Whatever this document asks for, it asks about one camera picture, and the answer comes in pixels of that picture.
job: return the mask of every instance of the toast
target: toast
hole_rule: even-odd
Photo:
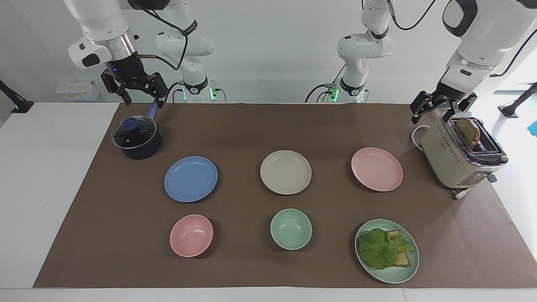
[[[471,119],[460,118],[455,122],[454,126],[466,146],[473,149],[477,145],[479,138],[481,138],[481,131],[475,122]]]
[[[392,237],[395,235],[400,235],[401,232],[398,229],[393,229],[391,231],[388,231],[388,236]],[[399,253],[399,258],[394,263],[395,267],[400,268],[409,268],[410,267],[410,261],[408,259],[408,255],[406,253]]]

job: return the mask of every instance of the saucepan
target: saucepan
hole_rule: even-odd
[[[161,147],[162,137],[154,121],[157,103],[153,102],[145,116],[133,116],[121,121],[112,131],[112,142],[133,160],[143,160]]]

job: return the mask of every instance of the blue plate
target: blue plate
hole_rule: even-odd
[[[164,188],[178,202],[193,203],[209,195],[217,180],[218,171],[212,161],[190,156],[170,167],[164,178]]]

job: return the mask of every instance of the pink bowl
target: pink bowl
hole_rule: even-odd
[[[352,156],[351,167],[356,179],[375,191],[391,191],[403,181],[401,164],[382,149],[368,147],[358,150]]]
[[[170,233],[170,245],[181,257],[196,257],[211,244],[213,225],[205,216],[192,214],[175,223]]]

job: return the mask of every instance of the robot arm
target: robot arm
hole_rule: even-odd
[[[501,63],[537,18],[537,0],[450,0],[444,26],[461,43],[446,66],[436,90],[419,93],[410,105],[412,121],[448,102],[444,121],[467,111],[477,96],[473,90]]]
[[[212,102],[213,91],[200,56],[210,55],[214,49],[213,37],[198,26],[188,0],[171,0],[164,9],[167,20],[179,28],[184,28],[188,36],[188,47],[180,71],[185,84],[184,97],[187,102]],[[186,37],[178,30],[165,31],[156,38],[157,48],[163,55],[178,64],[186,44]]]
[[[342,37],[337,46],[339,57],[345,61],[345,73],[337,80],[338,99],[343,103],[356,102],[364,89],[369,69],[362,60],[387,56],[394,48],[386,0],[367,0],[361,20],[368,31]]]
[[[141,90],[154,97],[159,107],[168,87],[159,73],[146,74],[136,49],[135,36],[121,14],[118,0],[63,0],[80,23],[84,37],[69,47],[69,55],[79,68],[105,63],[101,78],[108,92],[121,96],[129,105],[126,89]],[[135,9],[156,10],[170,0],[128,0]]]

